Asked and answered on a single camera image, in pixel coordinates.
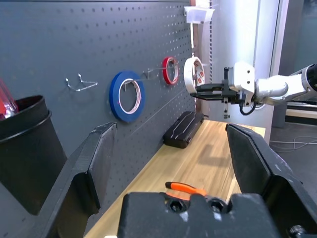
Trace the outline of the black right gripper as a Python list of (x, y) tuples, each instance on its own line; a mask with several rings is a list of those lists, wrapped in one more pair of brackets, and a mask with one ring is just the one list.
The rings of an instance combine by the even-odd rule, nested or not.
[(229, 87), (229, 80), (233, 79), (233, 68), (224, 68), (224, 79), (221, 83), (209, 83), (197, 86), (197, 91), (221, 91), (221, 94), (209, 94), (208, 92), (191, 93), (190, 96), (201, 100), (222, 100), (224, 103), (223, 116), (230, 117), (229, 104), (238, 104), (243, 107), (245, 95), (243, 92), (236, 92)]

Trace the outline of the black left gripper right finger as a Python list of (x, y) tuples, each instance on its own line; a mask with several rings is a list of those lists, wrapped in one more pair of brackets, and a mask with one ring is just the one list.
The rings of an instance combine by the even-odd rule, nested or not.
[(284, 238), (317, 236), (317, 204), (289, 165), (249, 128), (225, 128), (233, 170), (242, 193), (263, 198)]

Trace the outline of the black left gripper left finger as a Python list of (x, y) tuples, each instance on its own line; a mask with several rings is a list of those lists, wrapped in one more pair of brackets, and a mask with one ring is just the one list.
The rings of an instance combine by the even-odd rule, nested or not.
[(66, 161), (39, 215), (41, 238), (81, 238), (106, 195), (117, 125), (96, 127)]

